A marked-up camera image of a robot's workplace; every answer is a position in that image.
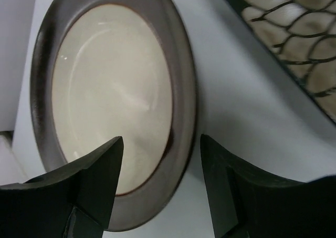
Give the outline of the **black floral square plate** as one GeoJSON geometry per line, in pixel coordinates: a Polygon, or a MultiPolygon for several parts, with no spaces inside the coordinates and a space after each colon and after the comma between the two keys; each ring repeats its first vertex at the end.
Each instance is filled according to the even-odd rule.
{"type": "Polygon", "coordinates": [[[335,121],[335,0],[225,0],[317,107],[335,121]]]}

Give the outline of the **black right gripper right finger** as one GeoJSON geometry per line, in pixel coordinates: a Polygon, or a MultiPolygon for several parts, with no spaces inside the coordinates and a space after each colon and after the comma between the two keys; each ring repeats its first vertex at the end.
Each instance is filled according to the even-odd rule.
{"type": "Polygon", "coordinates": [[[200,138],[216,237],[335,237],[335,176],[286,179],[200,138]]]}

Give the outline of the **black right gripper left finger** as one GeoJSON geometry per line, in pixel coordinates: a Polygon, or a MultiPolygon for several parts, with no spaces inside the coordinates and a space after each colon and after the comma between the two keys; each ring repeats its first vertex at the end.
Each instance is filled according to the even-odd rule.
{"type": "Polygon", "coordinates": [[[123,148],[115,137],[56,170],[1,186],[1,237],[102,237],[123,148]]]}

